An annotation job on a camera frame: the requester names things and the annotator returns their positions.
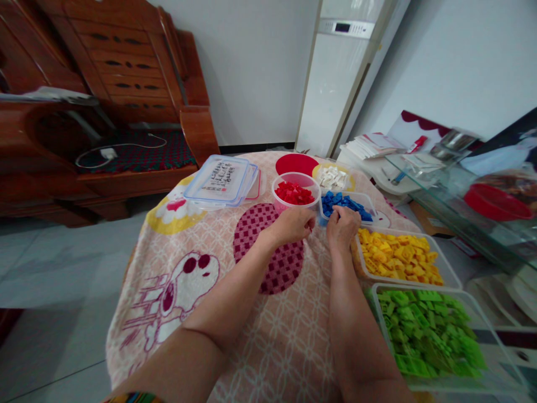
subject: red checkered pattern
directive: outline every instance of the red checkered pattern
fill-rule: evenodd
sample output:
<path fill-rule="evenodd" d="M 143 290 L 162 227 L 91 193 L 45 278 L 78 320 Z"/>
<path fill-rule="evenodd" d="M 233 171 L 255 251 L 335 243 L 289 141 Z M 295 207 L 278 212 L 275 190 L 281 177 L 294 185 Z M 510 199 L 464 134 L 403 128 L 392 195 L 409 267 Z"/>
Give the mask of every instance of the red checkered pattern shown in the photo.
<path fill-rule="evenodd" d="M 256 204 L 242 215 L 233 239 L 233 255 L 239 262 L 256 241 L 259 233 L 276 221 L 278 213 L 270 203 Z M 304 261 L 304 243 L 293 242 L 274 252 L 259 289 L 260 294 L 273 295 L 290 287 L 300 275 Z"/>

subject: green bricks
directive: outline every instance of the green bricks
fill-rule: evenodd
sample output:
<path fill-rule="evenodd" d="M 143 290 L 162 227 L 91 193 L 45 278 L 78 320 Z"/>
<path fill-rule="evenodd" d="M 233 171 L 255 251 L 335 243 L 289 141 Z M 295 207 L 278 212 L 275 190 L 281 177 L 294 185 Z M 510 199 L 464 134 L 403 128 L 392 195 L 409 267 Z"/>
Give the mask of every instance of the green bricks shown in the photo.
<path fill-rule="evenodd" d="M 463 304 L 438 291 L 378 293 L 382 317 L 405 376 L 481 377 L 487 365 Z"/>

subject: hand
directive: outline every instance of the hand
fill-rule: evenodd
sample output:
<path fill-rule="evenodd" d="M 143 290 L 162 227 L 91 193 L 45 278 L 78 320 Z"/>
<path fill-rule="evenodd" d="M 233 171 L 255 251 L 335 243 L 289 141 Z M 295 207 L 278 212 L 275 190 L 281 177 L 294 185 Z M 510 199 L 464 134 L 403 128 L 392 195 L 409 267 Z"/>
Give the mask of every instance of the hand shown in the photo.
<path fill-rule="evenodd" d="M 304 207 L 284 210 L 278 219 L 261 231 L 259 238 L 274 249 L 307 238 L 315 226 L 315 213 Z"/>
<path fill-rule="evenodd" d="M 351 240 L 358 232 L 361 222 L 360 213 L 354 212 L 348 207 L 334 206 L 334 212 L 326 226 L 328 247 L 332 255 L 350 249 Z"/>

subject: cardboard box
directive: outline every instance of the cardboard box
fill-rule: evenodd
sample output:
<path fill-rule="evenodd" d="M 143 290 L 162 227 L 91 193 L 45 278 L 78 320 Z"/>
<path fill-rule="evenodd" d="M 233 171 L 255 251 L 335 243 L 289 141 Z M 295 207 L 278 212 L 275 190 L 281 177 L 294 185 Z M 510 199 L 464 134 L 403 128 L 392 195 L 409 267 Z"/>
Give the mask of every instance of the cardboard box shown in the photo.
<path fill-rule="evenodd" d="M 430 214 L 416 201 L 411 201 L 409 206 L 427 235 L 446 239 L 453 238 L 456 235 L 442 221 Z"/>

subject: forearm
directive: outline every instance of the forearm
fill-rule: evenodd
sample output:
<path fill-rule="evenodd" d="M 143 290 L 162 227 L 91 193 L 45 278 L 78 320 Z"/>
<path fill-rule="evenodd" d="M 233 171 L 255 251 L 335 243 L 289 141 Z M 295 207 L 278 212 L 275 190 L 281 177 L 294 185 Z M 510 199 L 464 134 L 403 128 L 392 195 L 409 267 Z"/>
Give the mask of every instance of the forearm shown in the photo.
<path fill-rule="evenodd" d="M 263 239 L 254 243 L 188 319 L 111 396 L 147 391 L 168 403 L 206 401 L 252 310 L 274 250 Z"/>
<path fill-rule="evenodd" d="M 250 314 L 276 246 L 260 234 L 246 255 L 182 324 L 227 353 Z"/>
<path fill-rule="evenodd" d="M 404 382 L 361 290 L 349 251 L 332 254 L 329 334 L 346 398 L 356 396 L 358 384 Z"/>

